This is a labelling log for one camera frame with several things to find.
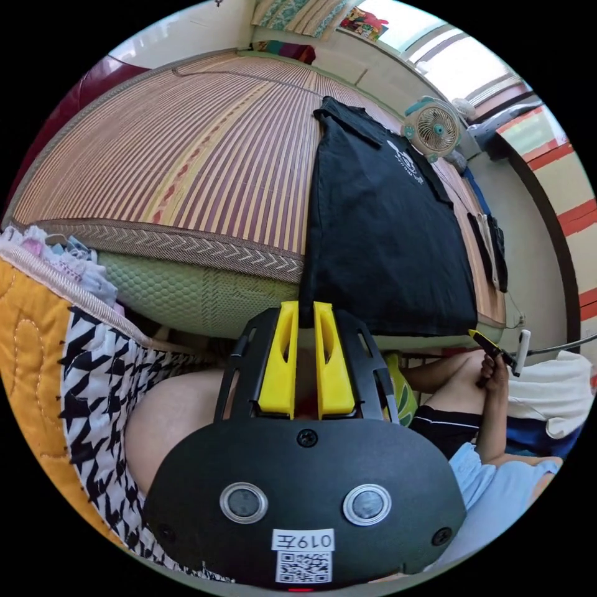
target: light blue shirt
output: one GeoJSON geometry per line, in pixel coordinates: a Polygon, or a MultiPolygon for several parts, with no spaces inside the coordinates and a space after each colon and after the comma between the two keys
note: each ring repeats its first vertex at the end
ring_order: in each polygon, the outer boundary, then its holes
{"type": "Polygon", "coordinates": [[[474,446],[465,443],[450,465],[465,502],[467,515],[452,543],[427,569],[443,566],[474,553],[498,538],[528,509],[533,490],[546,473],[557,473],[552,460],[537,466],[510,461],[483,465],[474,446]]]}

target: houndstooth pattern fabric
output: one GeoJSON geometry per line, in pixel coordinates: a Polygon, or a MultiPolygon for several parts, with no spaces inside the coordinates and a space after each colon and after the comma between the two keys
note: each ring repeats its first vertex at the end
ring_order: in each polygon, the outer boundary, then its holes
{"type": "Polygon", "coordinates": [[[201,359],[144,348],[77,307],[71,312],[60,362],[60,418],[90,503],[136,555],[191,576],[231,582],[205,568],[182,567],[164,553],[144,525],[145,497],[124,456],[124,426],[137,401],[161,380],[201,369],[201,359]]]}

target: bed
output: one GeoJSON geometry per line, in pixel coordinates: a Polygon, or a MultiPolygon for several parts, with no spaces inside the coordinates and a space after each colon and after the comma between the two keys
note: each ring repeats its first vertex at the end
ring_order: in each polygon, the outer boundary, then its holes
{"type": "MultiPolygon", "coordinates": [[[[234,338],[298,295],[322,97],[399,130],[351,85],[263,53],[225,52],[139,75],[73,118],[16,190],[3,228],[37,224],[98,251],[119,300],[167,327],[234,338]]],[[[466,180],[435,164],[473,270],[478,328],[498,341],[504,296],[490,285],[466,180]]],[[[467,337],[377,337],[382,349],[468,346],[467,337]]]]}

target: chevron pattern border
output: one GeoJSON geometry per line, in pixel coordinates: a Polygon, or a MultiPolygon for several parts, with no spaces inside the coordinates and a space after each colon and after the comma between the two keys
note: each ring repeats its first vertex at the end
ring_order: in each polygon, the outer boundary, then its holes
{"type": "Polygon", "coordinates": [[[177,234],[103,224],[68,224],[64,221],[44,221],[37,225],[48,234],[66,237],[72,234],[96,251],[214,267],[291,284],[299,284],[303,272],[303,259],[298,255],[281,255],[268,251],[266,247],[246,246],[242,241],[231,243],[226,239],[223,242],[214,239],[214,235],[205,238],[201,233],[177,234]]]}

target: white stripe on shorts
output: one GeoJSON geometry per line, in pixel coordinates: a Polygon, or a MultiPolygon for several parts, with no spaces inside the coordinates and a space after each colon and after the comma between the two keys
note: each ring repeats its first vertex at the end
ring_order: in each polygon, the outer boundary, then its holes
{"type": "Polygon", "coordinates": [[[425,417],[415,416],[414,419],[420,419],[421,421],[427,421],[428,423],[437,423],[439,425],[456,425],[456,427],[469,427],[470,429],[479,429],[478,425],[463,425],[462,423],[448,423],[447,421],[432,421],[431,419],[426,419],[425,417]]]}

